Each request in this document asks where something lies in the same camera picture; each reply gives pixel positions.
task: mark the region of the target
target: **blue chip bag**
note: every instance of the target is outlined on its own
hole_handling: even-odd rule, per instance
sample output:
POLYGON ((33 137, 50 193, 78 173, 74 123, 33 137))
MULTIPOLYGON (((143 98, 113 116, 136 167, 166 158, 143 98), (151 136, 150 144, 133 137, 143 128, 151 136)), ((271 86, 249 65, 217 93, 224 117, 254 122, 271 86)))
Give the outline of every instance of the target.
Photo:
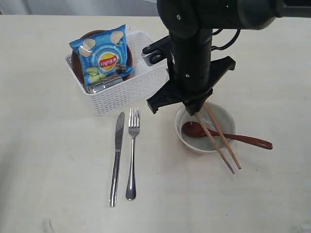
POLYGON ((69 45, 80 57, 85 86, 111 75, 125 77, 134 72, 134 68, 126 64, 125 25, 72 41, 69 45))

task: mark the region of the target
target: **white plastic basket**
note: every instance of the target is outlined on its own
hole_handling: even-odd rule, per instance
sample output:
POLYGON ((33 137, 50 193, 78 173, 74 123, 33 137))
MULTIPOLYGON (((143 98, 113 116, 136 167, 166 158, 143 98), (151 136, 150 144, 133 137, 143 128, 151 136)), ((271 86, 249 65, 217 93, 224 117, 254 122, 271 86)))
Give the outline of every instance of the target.
POLYGON ((72 71, 71 55, 66 56, 66 63, 74 79, 88 98, 94 113, 98 116, 103 116, 139 99, 150 97, 162 87, 166 81, 167 66, 165 61, 149 67, 141 57, 142 49, 154 42, 150 36, 144 31, 136 31, 127 34, 126 37, 127 45, 132 52, 135 73, 131 74, 129 80, 96 94, 89 94, 85 91, 72 71))

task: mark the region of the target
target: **brown bowl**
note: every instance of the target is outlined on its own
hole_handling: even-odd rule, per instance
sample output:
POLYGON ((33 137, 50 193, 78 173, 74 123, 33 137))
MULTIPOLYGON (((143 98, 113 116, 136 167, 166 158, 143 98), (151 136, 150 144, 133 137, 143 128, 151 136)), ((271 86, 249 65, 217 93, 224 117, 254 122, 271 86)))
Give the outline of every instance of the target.
MULTIPOLYGON (((98 33, 102 33, 104 31, 105 30, 95 30, 95 31, 89 32, 89 33, 85 34, 84 36, 82 36, 81 39, 93 36, 93 35, 98 34, 98 33)), ((131 67, 131 66, 133 66, 132 53, 131 53, 130 48, 127 45, 126 45, 126 48, 127 48, 127 62, 126 62, 126 64, 131 67)), ((84 78, 83 78, 82 66, 81 66, 81 62, 79 59, 79 55, 76 54, 74 51, 72 51, 72 54, 71 54, 71 64, 72 64, 72 71, 77 76, 80 83, 82 85, 84 85, 84 78)), ((130 75, 123 77, 123 80, 125 80, 125 81, 128 80, 129 76, 130 75)))

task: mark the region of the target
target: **knife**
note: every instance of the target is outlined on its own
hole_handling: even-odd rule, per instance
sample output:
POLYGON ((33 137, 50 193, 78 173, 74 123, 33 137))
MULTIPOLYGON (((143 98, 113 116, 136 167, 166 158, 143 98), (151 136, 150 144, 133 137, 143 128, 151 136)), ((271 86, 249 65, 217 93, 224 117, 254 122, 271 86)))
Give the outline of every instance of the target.
POLYGON ((124 129, 125 114, 121 112, 116 125, 115 134, 115 163, 113 166, 112 182, 110 190, 110 207, 116 206, 117 201, 117 188, 118 188, 118 178, 119 178, 119 165, 121 156, 121 147, 123 139, 123 129, 124 129))

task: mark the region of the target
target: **white bowl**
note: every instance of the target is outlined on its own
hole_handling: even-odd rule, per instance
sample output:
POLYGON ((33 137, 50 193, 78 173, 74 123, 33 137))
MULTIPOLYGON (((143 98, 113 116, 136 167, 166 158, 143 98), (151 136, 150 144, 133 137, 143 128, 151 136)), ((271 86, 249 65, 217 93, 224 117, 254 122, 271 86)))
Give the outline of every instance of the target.
MULTIPOLYGON (((210 109, 212 110, 212 112, 214 113, 215 118, 220 128, 222 129, 223 133, 236 134, 237 126, 235 124, 233 117, 224 108, 222 108, 219 105, 216 105, 210 102, 208 102, 208 105, 210 109)), ((204 121, 206 122, 206 126, 212 129, 211 125, 213 126, 214 124, 212 123, 211 119, 209 118, 204 108, 202 108, 202 110, 200 111, 200 115, 204 118, 204 121)), ((217 152, 208 137, 200 137, 200 138, 188 137, 182 132, 182 126, 188 121, 198 122, 196 117, 190 116, 188 112, 186 111, 185 107, 183 106, 177 112, 177 115, 174 121, 175 130, 180 141, 191 151, 194 151, 200 154, 217 152)), ((214 137, 214 139, 219 145, 219 147, 222 150, 224 150, 225 144, 222 142, 221 138, 214 137)))

